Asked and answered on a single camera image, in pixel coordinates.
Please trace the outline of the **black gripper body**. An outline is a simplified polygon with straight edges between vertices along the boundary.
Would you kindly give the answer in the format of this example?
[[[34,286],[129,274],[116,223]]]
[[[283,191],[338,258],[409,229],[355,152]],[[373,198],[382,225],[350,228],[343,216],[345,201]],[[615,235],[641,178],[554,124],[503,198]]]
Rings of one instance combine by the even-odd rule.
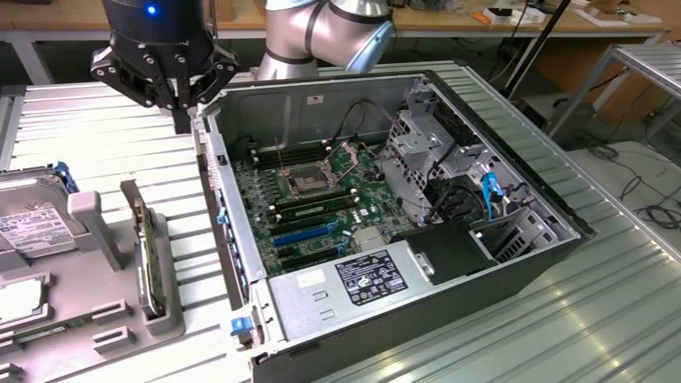
[[[178,76],[178,54],[185,58],[190,77],[205,73],[213,43],[199,1],[105,1],[102,7],[112,30],[112,50],[141,77],[152,77],[146,54],[166,78]]]

